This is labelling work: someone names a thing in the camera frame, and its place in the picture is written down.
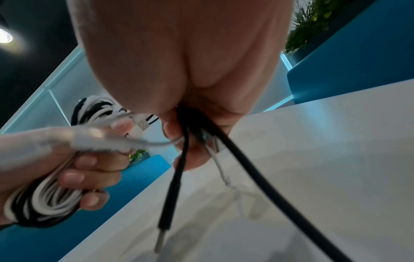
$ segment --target white table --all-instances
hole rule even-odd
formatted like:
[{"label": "white table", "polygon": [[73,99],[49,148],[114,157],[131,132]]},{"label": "white table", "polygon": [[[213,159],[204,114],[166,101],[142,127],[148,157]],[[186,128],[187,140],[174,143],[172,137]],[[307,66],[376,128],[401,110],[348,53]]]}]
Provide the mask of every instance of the white table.
[{"label": "white table", "polygon": [[[248,116],[231,138],[294,206],[356,261],[411,261],[413,98],[414,80],[372,88]],[[250,221],[275,230],[290,225],[227,151],[219,159],[242,191]],[[155,261],[151,252],[156,225],[172,174],[167,171],[61,262]],[[205,261],[209,237],[239,216],[211,161],[186,173],[167,235],[168,256],[158,261]]]}]

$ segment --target dark ceiling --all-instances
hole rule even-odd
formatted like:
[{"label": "dark ceiling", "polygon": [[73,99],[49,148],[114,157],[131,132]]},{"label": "dark ceiling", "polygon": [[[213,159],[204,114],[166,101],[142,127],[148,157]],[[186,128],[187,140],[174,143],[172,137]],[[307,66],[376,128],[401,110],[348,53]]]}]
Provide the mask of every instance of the dark ceiling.
[{"label": "dark ceiling", "polygon": [[14,41],[0,44],[0,127],[77,46],[65,0],[0,0]]}]

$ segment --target blue seat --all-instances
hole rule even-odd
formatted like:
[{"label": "blue seat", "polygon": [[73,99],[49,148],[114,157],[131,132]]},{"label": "blue seat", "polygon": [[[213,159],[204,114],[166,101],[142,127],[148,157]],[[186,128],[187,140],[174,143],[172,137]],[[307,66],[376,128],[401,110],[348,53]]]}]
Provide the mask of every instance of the blue seat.
[{"label": "blue seat", "polygon": [[296,104],[414,78],[413,0],[376,0],[288,73]]},{"label": "blue seat", "polygon": [[122,172],[121,181],[107,189],[111,198],[101,210],[80,210],[65,222],[47,229],[11,226],[0,231],[0,260],[59,261],[170,167],[164,158],[155,155]]}]

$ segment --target cable bundle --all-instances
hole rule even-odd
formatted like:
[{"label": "cable bundle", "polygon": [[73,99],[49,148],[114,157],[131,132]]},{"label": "cable bundle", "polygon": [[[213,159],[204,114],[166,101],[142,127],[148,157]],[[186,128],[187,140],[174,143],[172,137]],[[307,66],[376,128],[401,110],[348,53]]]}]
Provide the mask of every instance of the cable bundle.
[{"label": "cable bundle", "polygon": [[[109,98],[90,96],[76,105],[71,125],[93,123],[101,118],[115,118],[127,110]],[[73,164],[74,153],[50,174],[28,186],[17,189],[6,201],[6,217],[24,227],[51,227],[68,219],[79,209],[79,201],[87,190],[58,186],[59,173]]]}]

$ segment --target ceiling light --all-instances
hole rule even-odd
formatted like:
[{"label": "ceiling light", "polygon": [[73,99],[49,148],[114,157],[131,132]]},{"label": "ceiling light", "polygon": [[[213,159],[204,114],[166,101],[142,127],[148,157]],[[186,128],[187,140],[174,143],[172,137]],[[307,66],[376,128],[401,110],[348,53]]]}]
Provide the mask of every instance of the ceiling light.
[{"label": "ceiling light", "polygon": [[0,28],[0,43],[7,44],[13,41],[13,36],[6,30]]}]

